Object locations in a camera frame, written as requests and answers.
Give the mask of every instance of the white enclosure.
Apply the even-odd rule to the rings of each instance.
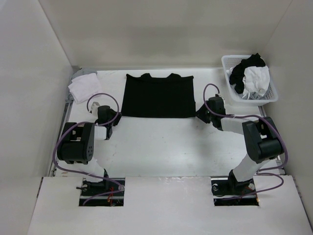
[[[210,68],[257,52],[280,97],[264,108],[312,221],[312,22],[312,0],[0,0],[1,234],[27,234],[72,68]]]

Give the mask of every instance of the folded white towel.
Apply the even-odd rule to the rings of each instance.
[[[247,99],[250,98],[250,95],[253,93],[254,96],[258,98],[262,98],[269,86],[269,71],[268,67],[248,67],[245,69],[245,76],[243,78],[243,82],[245,85],[245,89],[243,92],[243,98],[247,96]]]
[[[102,92],[101,84],[95,73],[72,79],[68,88],[77,104],[88,100],[93,94]]]

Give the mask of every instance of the purple cable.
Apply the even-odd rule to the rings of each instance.
[[[276,186],[271,187],[271,188],[266,188],[266,189],[262,189],[262,190],[259,190],[259,191],[250,192],[250,193],[247,193],[247,194],[241,195],[241,196],[223,198],[223,200],[241,199],[242,197],[245,197],[245,196],[250,196],[250,195],[254,195],[254,194],[260,193],[260,192],[270,191],[270,190],[279,188],[279,187],[281,187],[281,186],[284,184],[284,179],[283,179],[280,175],[276,175],[276,174],[270,173],[270,172],[257,173],[257,175],[271,175],[271,176],[276,176],[276,177],[278,177],[282,182],[281,182],[279,185],[276,185]]]
[[[113,121],[117,118],[118,113],[119,113],[119,105],[118,105],[116,99],[115,99],[113,96],[111,96],[111,95],[109,95],[109,94],[106,94],[106,93],[94,94],[91,98],[93,98],[94,96],[99,95],[99,94],[103,94],[103,95],[107,95],[107,96],[111,97],[111,98],[116,102],[116,105],[117,105],[117,112],[116,112],[115,117],[113,117],[112,120],[110,120],[110,121],[108,121],[108,122],[106,122],[106,123],[103,123],[103,124],[102,124],[102,126],[103,126],[103,125],[107,125],[107,124],[113,122]],[[53,153],[52,153],[52,161],[53,161],[53,164],[55,165],[56,168],[58,168],[58,169],[60,169],[60,170],[63,170],[63,171],[72,172],[72,173],[77,173],[77,174],[83,174],[83,175],[88,175],[88,176],[91,176],[91,177],[93,177],[93,178],[97,178],[97,179],[102,179],[102,180],[107,180],[107,181],[113,182],[113,183],[115,183],[115,184],[118,185],[118,189],[119,189],[119,190],[111,191],[111,192],[105,192],[105,193],[100,193],[100,194],[94,195],[94,196],[92,196],[92,197],[86,199],[86,200],[84,201],[84,203],[83,203],[83,206],[86,204],[87,201],[89,201],[90,199],[92,199],[92,198],[94,198],[94,197],[101,196],[101,195],[105,195],[105,194],[111,194],[111,193],[117,193],[117,192],[122,192],[122,191],[124,191],[124,186],[123,186],[122,184],[120,184],[119,182],[117,182],[116,180],[113,180],[113,179],[110,179],[110,178],[107,178],[107,177],[102,177],[102,176],[97,176],[97,175],[89,174],[89,173],[87,173],[87,172],[83,172],[83,171],[79,171],[79,170],[70,170],[70,169],[66,169],[66,168],[63,168],[63,167],[61,167],[61,166],[58,165],[57,160],[55,159],[55,156],[56,156],[56,153],[57,153],[57,150],[58,150],[58,147],[59,147],[60,143],[62,142],[62,140],[64,139],[64,137],[65,137],[68,133],[70,133],[75,127],[77,127],[77,126],[79,126],[79,125],[82,125],[82,124],[85,124],[85,123],[90,123],[90,122],[89,122],[89,121],[82,121],[82,122],[79,122],[79,123],[77,123],[77,124],[71,126],[67,131],[64,132],[63,135],[61,135],[61,137],[59,138],[59,140],[57,141],[57,143],[56,143],[56,145],[55,145],[55,147],[54,147],[54,149],[53,149]]]
[[[278,131],[277,131],[268,121],[266,121],[266,119],[264,119],[263,117],[260,117],[260,116],[258,116],[258,115],[234,116],[234,115],[222,115],[222,114],[217,114],[217,113],[213,112],[213,111],[209,108],[209,106],[206,104],[206,100],[205,100],[205,92],[206,92],[206,89],[207,89],[208,86],[213,86],[213,87],[215,87],[215,88],[218,90],[218,93],[220,93],[220,89],[219,89],[215,84],[209,83],[209,84],[207,84],[207,85],[205,86],[205,88],[204,88],[204,90],[203,90],[203,101],[204,101],[204,105],[206,106],[206,108],[208,109],[208,111],[210,111],[210,113],[212,113],[212,114],[214,114],[214,115],[216,115],[216,116],[222,117],[222,118],[223,118],[223,117],[224,117],[224,118],[226,118],[226,117],[227,117],[227,118],[240,118],[240,119],[244,119],[244,118],[248,118],[248,117],[249,117],[249,118],[253,118],[253,117],[254,117],[254,118],[258,118],[258,119],[262,120],[262,121],[269,127],[269,129],[271,129],[271,131],[273,131],[274,134],[277,136],[277,138],[278,138],[279,142],[281,143],[282,148],[283,148],[283,150],[284,150],[284,152],[285,152],[285,161],[284,161],[284,163],[282,163],[282,164],[279,165],[279,166],[260,169],[259,172],[260,172],[260,171],[265,171],[265,170],[273,170],[273,169],[281,169],[281,168],[283,168],[283,167],[287,164],[287,162],[288,162],[288,151],[287,151],[287,147],[286,147],[286,145],[285,145],[283,139],[281,138],[280,134],[278,133]],[[276,174],[273,174],[273,173],[268,173],[268,172],[265,172],[265,173],[257,173],[257,175],[272,175],[272,176],[276,176],[276,177],[278,177],[278,178],[281,179],[282,183],[279,184],[279,185],[277,185],[277,186],[275,186],[275,187],[272,187],[272,188],[267,188],[267,189],[263,189],[263,190],[251,192],[251,193],[248,193],[248,194],[245,194],[245,195],[241,195],[241,196],[238,196],[238,197],[224,198],[223,200],[239,199],[239,198],[242,198],[242,197],[244,197],[244,196],[254,195],[254,194],[257,194],[257,193],[259,193],[259,192],[265,192],[265,191],[269,191],[269,190],[272,190],[272,189],[276,189],[276,188],[278,188],[278,187],[281,187],[281,185],[284,184],[284,179],[283,179],[282,177],[280,177],[279,175],[276,175]]]
[[[114,122],[114,120],[117,118],[117,116],[118,116],[118,114],[119,114],[119,105],[118,105],[117,100],[116,100],[112,95],[107,94],[107,93],[97,93],[97,94],[92,95],[92,96],[88,99],[88,101],[87,101],[87,110],[88,110],[88,112],[90,112],[89,107],[88,107],[89,101],[90,101],[92,98],[94,98],[95,96],[97,96],[97,95],[102,95],[102,94],[103,94],[103,95],[106,95],[106,96],[108,96],[108,97],[111,97],[111,98],[115,101],[116,106],[117,106],[117,111],[116,111],[115,116],[112,118],[112,120],[110,120],[110,121],[108,121],[108,122],[106,122],[106,123],[103,123],[103,124],[99,124],[98,126],[105,126],[105,125],[107,125],[107,124],[110,124],[111,122]]]

